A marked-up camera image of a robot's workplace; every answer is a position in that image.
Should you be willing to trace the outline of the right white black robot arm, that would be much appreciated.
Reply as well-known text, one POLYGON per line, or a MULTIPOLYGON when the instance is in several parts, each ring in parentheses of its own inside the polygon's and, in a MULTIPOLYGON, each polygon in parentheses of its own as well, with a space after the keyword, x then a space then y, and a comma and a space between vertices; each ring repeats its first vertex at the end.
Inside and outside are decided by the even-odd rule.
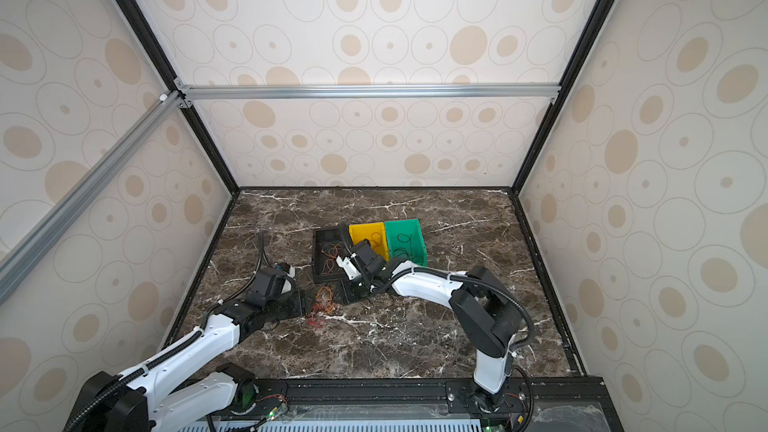
POLYGON ((473 374, 478 400, 496 403, 510 376, 513 355, 536 337, 530 313, 484 266, 445 271, 404 257, 385 260, 364 240, 335 262, 363 297, 418 298, 450 309, 476 350, 473 374))

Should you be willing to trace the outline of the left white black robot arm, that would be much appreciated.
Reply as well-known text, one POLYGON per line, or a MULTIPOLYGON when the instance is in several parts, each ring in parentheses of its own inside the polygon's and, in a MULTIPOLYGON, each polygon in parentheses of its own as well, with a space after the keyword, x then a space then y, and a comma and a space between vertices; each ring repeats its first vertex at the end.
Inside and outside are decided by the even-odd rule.
POLYGON ((302 315, 305 300, 286 263, 256 271, 245 297, 215 304, 203 324, 139 364, 99 372, 82 386, 65 431, 169 431, 229 406, 253 375, 226 366, 204 381, 180 385, 269 323, 302 315))

